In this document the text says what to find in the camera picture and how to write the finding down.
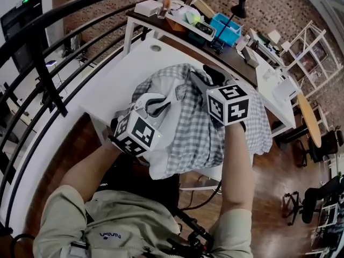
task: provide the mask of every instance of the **beige shirt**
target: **beige shirt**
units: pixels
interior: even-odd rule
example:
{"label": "beige shirt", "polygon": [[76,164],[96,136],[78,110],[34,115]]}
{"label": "beige shirt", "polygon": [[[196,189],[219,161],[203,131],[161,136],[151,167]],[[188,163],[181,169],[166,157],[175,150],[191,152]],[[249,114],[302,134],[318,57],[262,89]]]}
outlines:
{"label": "beige shirt", "polygon": [[[86,211],[94,222],[87,225]],[[224,213],[211,229],[213,257],[250,258],[251,212],[237,209]],[[96,192],[84,204],[80,194],[63,185],[49,197],[41,229],[33,244],[35,257],[138,257],[149,251],[156,257],[172,257],[170,238],[185,242],[170,212],[160,203],[124,192]],[[86,242],[82,249],[72,242]]]}

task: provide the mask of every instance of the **wooden floor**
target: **wooden floor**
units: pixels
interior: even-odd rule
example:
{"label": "wooden floor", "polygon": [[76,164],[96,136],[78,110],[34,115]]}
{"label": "wooden floor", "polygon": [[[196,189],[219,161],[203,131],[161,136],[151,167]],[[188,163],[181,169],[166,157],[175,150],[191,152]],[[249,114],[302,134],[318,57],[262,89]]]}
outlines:
{"label": "wooden floor", "polygon": [[[51,161],[35,193],[31,209],[26,218],[25,232],[36,236],[39,231],[40,217],[48,196],[56,189],[65,174],[74,164],[94,151],[100,142],[91,124],[90,118],[83,116]],[[252,212],[252,252],[255,258],[290,258],[302,257],[310,250],[310,235],[316,226],[318,218],[314,217],[309,225],[304,224],[300,217],[293,226],[287,226],[287,220],[282,216],[282,200],[286,192],[299,191],[301,198],[309,187],[318,187],[320,180],[326,182],[328,173],[319,171],[317,164],[305,168],[297,168],[301,156],[297,146],[288,146],[281,151],[273,144],[270,152],[262,156],[254,156],[253,169],[255,178],[255,196]],[[181,175],[182,182],[199,178],[196,173]],[[213,191],[195,191],[192,206],[208,199]],[[191,198],[191,192],[182,191],[179,207],[186,207]],[[216,221],[221,205],[221,195],[216,195],[207,205],[188,214],[198,219],[198,223],[208,229]],[[187,236],[190,230],[183,225],[182,236]],[[26,240],[19,247],[26,249],[26,255],[17,257],[32,257],[31,242]],[[1,257],[9,257],[8,253],[0,250]]]}

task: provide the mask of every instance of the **blue storage box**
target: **blue storage box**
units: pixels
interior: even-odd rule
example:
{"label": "blue storage box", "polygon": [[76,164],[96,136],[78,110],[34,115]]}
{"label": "blue storage box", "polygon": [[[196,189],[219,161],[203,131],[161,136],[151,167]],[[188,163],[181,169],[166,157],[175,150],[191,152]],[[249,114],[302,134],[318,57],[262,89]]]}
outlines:
{"label": "blue storage box", "polygon": [[[222,13],[217,13],[213,16],[210,21],[210,26],[216,29],[215,37],[220,34],[228,20],[229,18]],[[233,47],[235,42],[241,37],[241,27],[234,21],[230,21],[229,26],[234,30],[239,30],[237,32],[233,32],[229,27],[226,27],[219,39]]]}

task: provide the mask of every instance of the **black railing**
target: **black railing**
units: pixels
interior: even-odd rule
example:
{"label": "black railing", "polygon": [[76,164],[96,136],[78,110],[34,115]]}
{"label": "black railing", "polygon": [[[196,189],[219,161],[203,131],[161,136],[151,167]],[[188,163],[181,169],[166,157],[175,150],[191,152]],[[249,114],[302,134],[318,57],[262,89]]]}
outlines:
{"label": "black railing", "polygon": [[[37,73],[40,77],[40,82],[37,84],[35,89],[28,95],[28,97],[24,100],[22,105],[19,107],[17,113],[11,118],[10,122],[7,125],[6,131],[3,134],[1,141],[0,141],[0,150],[2,151],[6,142],[8,141],[10,134],[12,133],[12,130],[14,129],[15,125],[17,124],[18,120],[22,116],[22,114],[25,112],[27,107],[32,103],[34,98],[41,93],[43,90],[46,90],[49,94],[47,100],[44,102],[43,106],[40,108],[38,113],[33,117],[30,124],[26,128],[24,134],[20,138],[19,143],[16,146],[15,151],[13,152],[11,159],[9,163],[7,164],[4,172],[3,179],[0,184],[0,204],[3,199],[5,186],[7,183],[8,175],[10,172],[11,167],[13,167],[13,164],[18,157],[18,154],[20,150],[22,149],[25,141],[27,140],[30,133],[33,131],[33,128],[37,124],[38,120],[42,117],[42,115],[45,113],[47,108],[54,103],[57,107],[57,111],[51,116],[49,121],[46,123],[44,128],[41,130],[39,135],[37,136],[35,142],[31,145],[30,150],[28,150],[27,156],[18,172],[17,179],[15,180],[15,183],[13,185],[13,189],[11,192],[9,205],[6,213],[6,220],[5,220],[5,227],[0,228],[0,235],[7,235],[12,233],[12,229],[9,226],[10,223],[10,216],[11,216],[11,210],[13,207],[13,202],[16,197],[16,193],[20,184],[20,181],[23,178],[25,169],[34,154],[36,148],[40,144],[42,138],[50,128],[50,126],[54,123],[55,119],[58,117],[59,114],[62,114],[63,116],[66,116],[68,111],[66,109],[66,105],[73,99],[73,97],[82,89],[82,87],[92,79],[107,63],[109,63],[114,57],[116,57],[119,53],[123,51],[123,47],[118,49],[115,53],[111,54],[106,60],[102,61],[97,68],[95,68],[90,75],[88,75],[82,82],[71,92],[68,97],[63,102],[61,97],[59,96],[59,93],[66,88],[66,86],[76,78],[77,75],[79,75],[84,69],[86,69],[87,66],[89,66],[91,63],[93,63],[95,60],[97,60],[100,56],[102,56],[104,53],[109,51],[110,48],[112,48],[114,45],[118,44],[124,39],[124,35],[117,37],[114,39],[109,45],[107,45],[105,48],[103,48],[102,51],[100,51],[98,54],[94,55],[92,58],[89,58],[83,65],[81,65],[78,69],[76,69],[58,88],[56,88],[53,84],[52,78],[58,74],[59,71],[61,71],[70,61],[72,61],[74,58],[76,58],[78,55],[80,55],[82,52],[86,51],[91,45],[97,43],[101,39],[103,39],[105,36],[109,35],[110,33],[124,27],[126,25],[126,21],[119,23],[118,25],[114,26],[113,28],[109,29],[108,31],[98,35],[97,37],[93,38],[92,40],[88,41],[84,45],[82,45],[77,50],[73,51],[71,54],[69,54],[65,59],[58,64],[50,73],[45,65],[45,58],[49,56],[51,53],[53,53],[57,48],[59,48],[63,43],[71,39],[72,37],[80,34],[90,26],[93,26],[109,17],[115,16],[121,12],[124,12],[126,10],[132,9],[135,7],[136,3],[130,4],[127,6],[124,6],[120,9],[115,9],[109,13],[106,13],[102,16],[99,16],[93,20],[88,21],[87,23],[81,25],[77,29],[73,30],[72,32],[65,35],[63,38],[59,39],[57,42],[50,45],[45,51],[42,51],[40,49],[40,46],[37,45],[37,32],[42,31],[46,27],[52,25],[56,21],[60,20],[61,18],[76,12],[86,6],[90,6],[92,4],[95,4],[97,2],[100,2],[103,0],[73,0],[70,1],[59,8],[50,10],[46,12],[45,14],[39,16],[29,24],[27,24],[24,28],[22,28],[16,35],[14,35],[12,38],[10,38],[3,46],[0,47],[0,68],[7,62],[10,57],[14,55],[14,53],[21,48],[23,45],[28,46],[28,50],[30,51],[30,55],[32,57],[32,62],[15,78],[15,80],[11,83],[11,85],[8,87],[6,92],[3,94],[3,96],[0,98],[0,108],[2,108],[8,98],[13,94],[14,90],[22,83],[22,81],[27,77],[27,75],[36,68]],[[137,26],[135,28],[135,31],[140,29],[140,26]],[[144,28],[144,31],[136,36],[133,41],[138,40],[141,38],[144,40],[146,36],[147,30]]]}

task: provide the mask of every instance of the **office chair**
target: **office chair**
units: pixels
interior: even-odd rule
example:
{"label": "office chair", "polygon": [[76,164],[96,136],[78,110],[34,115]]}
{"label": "office chair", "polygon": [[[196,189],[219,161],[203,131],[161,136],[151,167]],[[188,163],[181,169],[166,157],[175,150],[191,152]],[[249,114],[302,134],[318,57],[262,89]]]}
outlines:
{"label": "office chair", "polygon": [[321,137],[321,147],[318,148],[314,144],[312,138],[308,139],[309,150],[306,150],[302,142],[299,140],[302,149],[302,162],[298,167],[307,166],[307,154],[310,154],[312,161],[320,162],[324,156],[335,154],[338,152],[338,145],[344,144],[343,133],[341,130],[329,131],[326,135]]}
{"label": "office chair", "polygon": [[293,209],[288,215],[283,214],[282,218],[286,219],[293,214],[292,221],[288,223],[288,226],[292,226],[297,213],[300,213],[302,214],[302,221],[305,224],[309,224],[312,221],[314,212],[320,213],[320,209],[316,209],[318,200],[322,200],[330,195],[339,195],[343,191],[344,179],[342,179],[342,182],[339,182],[339,176],[335,176],[320,188],[308,188],[302,202],[297,191],[292,194],[285,194],[284,197],[290,197]]}

